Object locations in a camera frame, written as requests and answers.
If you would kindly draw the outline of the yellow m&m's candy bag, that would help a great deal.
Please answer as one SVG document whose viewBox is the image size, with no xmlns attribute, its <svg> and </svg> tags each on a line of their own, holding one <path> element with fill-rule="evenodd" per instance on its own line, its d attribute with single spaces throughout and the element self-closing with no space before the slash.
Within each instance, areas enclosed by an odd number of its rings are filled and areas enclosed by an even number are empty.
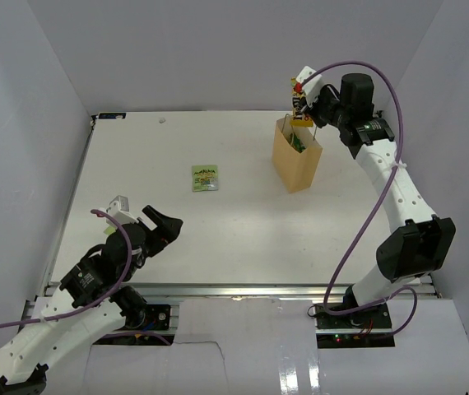
<svg viewBox="0 0 469 395">
<path fill-rule="evenodd" d="M 293 127 L 306 127 L 313 126 L 313 120 L 302 112 L 304 107 L 304 92 L 302 91 L 301 84 L 295 78 L 290 79 L 291 84 L 291 99 L 292 99 L 292 112 L 290 116 L 290 125 Z"/>
</svg>

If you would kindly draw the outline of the green yellow chip bag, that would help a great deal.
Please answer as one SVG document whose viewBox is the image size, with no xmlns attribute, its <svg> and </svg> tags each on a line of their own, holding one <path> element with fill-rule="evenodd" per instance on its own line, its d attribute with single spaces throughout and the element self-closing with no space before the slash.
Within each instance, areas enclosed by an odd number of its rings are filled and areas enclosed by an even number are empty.
<svg viewBox="0 0 469 395">
<path fill-rule="evenodd" d="M 297 152 L 302 153 L 305 150 L 305 145 L 295 132 L 292 132 L 287 138 L 288 144 Z"/>
</svg>

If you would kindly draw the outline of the brown paper bag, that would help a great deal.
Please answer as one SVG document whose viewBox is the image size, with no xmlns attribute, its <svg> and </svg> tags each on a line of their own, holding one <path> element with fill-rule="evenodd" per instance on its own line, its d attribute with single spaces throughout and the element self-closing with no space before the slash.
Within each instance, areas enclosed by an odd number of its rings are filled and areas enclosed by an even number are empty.
<svg viewBox="0 0 469 395">
<path fill-rule="evenodd" d="M 302 153 L 288 144 L 287 138 L 292 132 L 295 132 L 305 145 Z M 290 125 L 289 114 L 276 121 L 272 163 L 289 193 L 311 187 L 322 152 L 322 146 L 309 128 Z"/>
</svg>

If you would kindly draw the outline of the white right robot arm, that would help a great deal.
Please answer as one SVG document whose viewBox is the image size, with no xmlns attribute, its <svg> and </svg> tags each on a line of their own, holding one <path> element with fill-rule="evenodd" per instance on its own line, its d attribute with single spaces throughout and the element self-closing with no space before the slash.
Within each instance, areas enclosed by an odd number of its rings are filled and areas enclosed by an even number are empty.
<svg viewBox="0 0 469 395">
<path fill-rule="evenodd" d="M 348 73 L 335 89 L 314 69 L 304 67 L 295 80 L 295 91 L 302 95 L 300 111 L 320 128 L 338 129 L 342 143 L 378 193 L 374 208 L 384 209 L 388 218 L 391 234 L 377 247 L 374 267 L 334 307 L 349 326 L 362 328 L 373 317 L 371 307 L 443 266 L 456 227 L 451 218 L 439 217 L 414 185 L 398 156 L 401 144 L 387 121 L 374 112 L 369 75 Z"/>
</svg>

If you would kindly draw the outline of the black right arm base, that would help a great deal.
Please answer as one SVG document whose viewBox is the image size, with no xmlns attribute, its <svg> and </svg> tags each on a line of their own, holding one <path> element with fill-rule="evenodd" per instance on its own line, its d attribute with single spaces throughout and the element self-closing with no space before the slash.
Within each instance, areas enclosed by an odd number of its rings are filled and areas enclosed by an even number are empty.
<svg viewBox="0 0 469 395">
<path fill-rule="evenodd" d="M 349 315 L 330 315 L 313 304 L 307 315 L 315 321 L 318 349 L 391 348 L 395 346 L 386 304 Z"/>
</svg>

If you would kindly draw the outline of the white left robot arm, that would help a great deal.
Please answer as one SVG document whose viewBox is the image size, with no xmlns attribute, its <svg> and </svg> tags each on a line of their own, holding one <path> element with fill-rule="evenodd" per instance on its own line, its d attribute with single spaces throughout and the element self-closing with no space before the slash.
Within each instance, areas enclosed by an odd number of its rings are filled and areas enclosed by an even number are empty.
<svg viewBox="0 0 469 395">
<path fill-rule="evenodd" d="M 0 347 L 0 394 L 42 393 L 50 369 L 100 339 L 166 341 L 170 307 L 148 304 L 128 281 L 179 237 L 183 221 L 150 205 L 142 212 L 153 228 L 127 211 L 92 210 L 113 231 L 86 251 L 34 318 L 15 324 L 19 332 Z"/>
</svg>

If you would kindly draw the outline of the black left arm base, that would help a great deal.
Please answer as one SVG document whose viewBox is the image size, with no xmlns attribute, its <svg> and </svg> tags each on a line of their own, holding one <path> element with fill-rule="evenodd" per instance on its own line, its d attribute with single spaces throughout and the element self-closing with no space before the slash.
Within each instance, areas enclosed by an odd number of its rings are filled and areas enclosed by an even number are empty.
<svg viewBox="0 0 469 395">
<path fill-rule="evenodd" d="M 120 309 L 120 316 L 125 318 L 119 330 L 168 330 L 171 317 L 169 304 L 149 304 L 144 297 L 131 286 L 125 286 L 109 297 L 109 302 Z"/>
</svg>

